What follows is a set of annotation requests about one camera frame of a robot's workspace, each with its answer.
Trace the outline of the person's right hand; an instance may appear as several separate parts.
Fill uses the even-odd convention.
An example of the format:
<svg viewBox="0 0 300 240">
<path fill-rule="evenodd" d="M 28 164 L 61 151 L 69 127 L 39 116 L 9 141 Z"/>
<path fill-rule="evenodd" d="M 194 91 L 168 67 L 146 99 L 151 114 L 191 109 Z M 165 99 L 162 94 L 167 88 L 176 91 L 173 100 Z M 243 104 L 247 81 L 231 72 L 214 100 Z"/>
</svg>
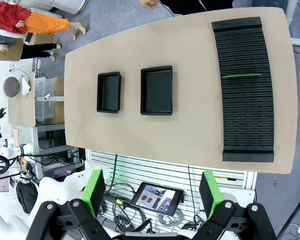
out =
<svg viewBox="0 0 300 240">
<path fill-rule="evenodd" d="M 138 0 L 138 3 L 141 7 L 148 10 L 153 10 L 158 7 L 158 0 Z"/>
</svg>

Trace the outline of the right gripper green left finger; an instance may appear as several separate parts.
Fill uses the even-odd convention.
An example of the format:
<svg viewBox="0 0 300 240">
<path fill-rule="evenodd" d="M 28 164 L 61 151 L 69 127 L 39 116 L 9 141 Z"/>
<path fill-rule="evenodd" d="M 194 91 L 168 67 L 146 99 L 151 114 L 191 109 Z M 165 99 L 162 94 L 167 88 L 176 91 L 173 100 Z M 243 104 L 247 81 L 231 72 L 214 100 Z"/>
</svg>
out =
<svg viewBox="0 0 300 240">
<path fill-rule="evenodd" d="M 104 193 L 103 171 L 94 170 L 81 198 L 66 201 L 44 200 L 26 239 L 62 240 L 69 230 L 79 230 L 85 240 L 108 240 L 110 236 L 96 219 Z"/>
</svg>

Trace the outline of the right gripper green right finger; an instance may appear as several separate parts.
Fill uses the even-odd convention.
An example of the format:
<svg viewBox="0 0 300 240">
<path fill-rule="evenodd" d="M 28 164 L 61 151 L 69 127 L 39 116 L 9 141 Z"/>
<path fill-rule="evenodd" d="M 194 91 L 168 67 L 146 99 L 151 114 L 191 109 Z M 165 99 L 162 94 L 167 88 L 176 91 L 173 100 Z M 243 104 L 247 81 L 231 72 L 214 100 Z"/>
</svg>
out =
<svg viewBox="0 0 300 240">
<path fill-rule="evenodd" d="M 240 240 L 276 239 L 264 206 L 253 202 L 244 208 L 224 199 L 211 171 L 202 173 L 199 192 L 207 221 L 195 234 L 195 239 L 218 240 L 224 232 L 232 232 Z"/>
</svg>

